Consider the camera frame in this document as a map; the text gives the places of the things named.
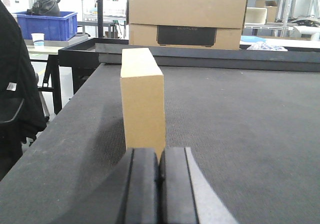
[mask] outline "table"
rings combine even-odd
[[[266,43],[270,45],[283,46],[288,48],[320,49],[320,41],[266,38]],[[252,42],[240,41],[240,45],[252,45]]]
[[[46,71],[44,73],[44,79],[42,86],[39,87],[39,91],[52,92],[54,113],[62,109],[61,100],[61,84],[60,84],[60,72],[59,72],[59,57],[58,51],[63,47],[44,46],[43,49],[35,49],[33,45],[26,46],[29,53],[47,54],[47,60],[31,59],[34,62],[46,62]],[[49,77],[51,76],[51,87],[49,87]]]
[[[1,224],[47,224],[125,151],[119,65],[100,65],[0,183]],[[161,67],[168,146],[189,146],[242,224],[320,223],[320,74]]]
[[[85,33],[85,26],[97,26],[98,24],[98,15],[97,14],[92,14],[92,13],[85,13],[84,14],[84,21],[78,21],[78,25],[82,25],[83,29],[82,32]],[[111,32],[111,27],[115,26],[115,22],[116,21],[121,21],[123,22],[123,38],[125,38],[126,36],[126,30],[127,30],[127,19],[125,16],[116,16],[116,15],[103,15],[103,27],[108,27],[108,37],[109,38],[116,38],[115,35],[115,30],[113,30],[113,32]]]

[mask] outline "paper cup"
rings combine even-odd
[[[42,49],[45,47],[45,34],[44,33],[32,33],[32,40],[35,49]]]

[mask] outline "cardboard box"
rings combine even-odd
[[[266,8],[246,8],[245,24],[265,24],[267,17]]]
[[[128,0],[129,44],[239,49],[247,0]]]
[[[148,48],[122,50],[121,96],[127,148],[166,146],[164,76]]]
[[[267,9],[267,22],[274,22],[276,20],[278,5],[275,0],[256,0],[255,6]]]

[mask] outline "box lid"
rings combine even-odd
[[[134,24],[242,28],[247,0],[128,0]]]

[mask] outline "blue object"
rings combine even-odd
[[[67,41],[77,32],[76,12],[60,11],[61,17],[26,13],[16,13],[24,39],[32,39],[32,33],[44,33],[45,40]]]
[[[265,38],[260,38],[257,36],[241,36],[241,41],[249,42],[249,43],[256,43],[256,42],[265,42]]]

